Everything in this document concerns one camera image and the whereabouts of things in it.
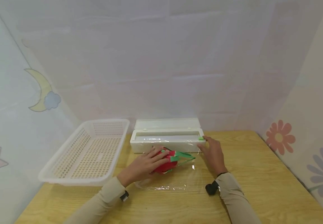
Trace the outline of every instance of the finger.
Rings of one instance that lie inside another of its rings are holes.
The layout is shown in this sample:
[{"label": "finger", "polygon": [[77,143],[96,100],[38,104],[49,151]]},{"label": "finger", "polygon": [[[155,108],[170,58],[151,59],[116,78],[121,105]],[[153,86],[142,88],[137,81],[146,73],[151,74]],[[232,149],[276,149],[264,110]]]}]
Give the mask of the finger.
[{"label": "finger", "polygon": [[209,137],[209,136],[206,136],[204,135],[203,138],[208,142],[208,141],[211,141],[211,140],[214,140],[212,137]]},{"label": "finger", "polygon": [[147,155],[148,158],[153,158],[156,154],[158,154],[163,147],[154,147],[154,150],[150,151],[150,153]]},{"label": "finger", "polygon": [[143,156],[147,156],[147,155],[149,155],[149,153],[151,153],[152,151],[154,151],[154,149],[155,149],[155,147],[154,147],[154,146],[152,146],[152,149],[150,149],[149,151],[147,151],[147,152],[143,153],[142,155],[143,155]]},{"label": "finger", "polygon": [[207,150],[207,148],[206,148],[204,145],[202,145],[202,144],[197,144],[197,146],[198,146],[198,148],[199,148],[202,152],[204,152],[204,151],[206,151],[206,150]]},{"label": "finger", "polygon": [[153,158],[151,158],[150,161],[152,163],[154,163],[154,162],[156,162],[158,160],[161,160],[164,156],[167,156],[168,154],[169,154],[169,150],[166,150],[166,151],[162,152],[161,154],[156,155]]},{"label": "finger", "polygon": [[152,170],[155,170],[156,168],[160,167],[161,165],[163,165],[167,162],[169,162],[168,158],[164,158],[164,159],[156,161],[155,163],[152,164]]}]

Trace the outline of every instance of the right hand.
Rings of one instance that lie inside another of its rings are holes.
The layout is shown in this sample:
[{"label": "right hand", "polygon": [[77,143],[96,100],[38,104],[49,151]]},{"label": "right hand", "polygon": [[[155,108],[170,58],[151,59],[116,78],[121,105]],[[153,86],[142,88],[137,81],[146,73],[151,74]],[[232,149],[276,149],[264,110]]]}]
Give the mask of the right hand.
[{"label": "right hand", "polygon": [[220,142],[208,136],[203,136],[203,138],[209,143],[209,148],[202,144],[198,144],[197,146],[204,154],[208,165],[213,169],[216,175],[227,173],[228,171],[225,167],[224,154],[222,153]]},{"label": "right hand", "polygon": [[164,158],[169,154],[168,150],[158,154],[163,148],[163,146],[152,147],[152,150],[148,153],[138,156],[128,167],[117,175],[119,182],[124,187],[127,187],[136,181],[150,178],[154,174],[153,170],[169,162],[168,158]]}]

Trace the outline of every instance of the plastic wrap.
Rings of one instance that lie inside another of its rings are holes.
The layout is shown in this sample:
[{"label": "plastic wrap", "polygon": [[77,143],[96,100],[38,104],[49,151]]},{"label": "plastic wrap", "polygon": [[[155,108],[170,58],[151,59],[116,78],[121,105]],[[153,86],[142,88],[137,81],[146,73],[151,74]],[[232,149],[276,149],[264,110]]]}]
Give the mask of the plastic wrap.
[{"label": "plastic wrap", "polygon": [[[172,147],[169,149],[178,151],[178,149]],[[190,153],[190,155],[194,156],[195,159],[190,161],[188,161],[188,158],[181,159],[178,161],[178,164],[181,164],[180,166],[165,174],[155,173],[151,179],[136,182],[136,187],[144,190],[203,190],[201,186],[207,182],[205,177],[209,177],[208,179],[211,180],[211,174],[205,169],[202,153],[196,152]]]}]

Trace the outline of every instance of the left hand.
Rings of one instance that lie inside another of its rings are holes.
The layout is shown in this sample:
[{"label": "left hand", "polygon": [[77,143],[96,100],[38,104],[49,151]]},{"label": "left hand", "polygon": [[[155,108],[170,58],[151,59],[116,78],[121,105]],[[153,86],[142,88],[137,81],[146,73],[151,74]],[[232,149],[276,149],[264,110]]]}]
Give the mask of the left hand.
[{"label": "left hand", "polygon": [[169,162],[168,158],[163,158],[169,154],[168,150],[157,155],[162,149],[162,146],[153,147],[148,153],[138,156],[128,167],[117,175],[119,182],[124,187],[127,187],[136,181],[150,178],[153,170]]}]

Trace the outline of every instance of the black wristband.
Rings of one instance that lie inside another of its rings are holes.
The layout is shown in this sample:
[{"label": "black wristband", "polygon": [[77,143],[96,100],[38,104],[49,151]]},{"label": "black wristband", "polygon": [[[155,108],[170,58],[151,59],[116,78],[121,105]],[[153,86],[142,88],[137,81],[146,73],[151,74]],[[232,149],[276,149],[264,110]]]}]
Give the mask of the black wristband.
[{"label": "black wristband", "polygon": [[221,174],[227,174],[228,172],[223,172],[223,173],[220,173],[216,176],[216,178],[218,178]]}]

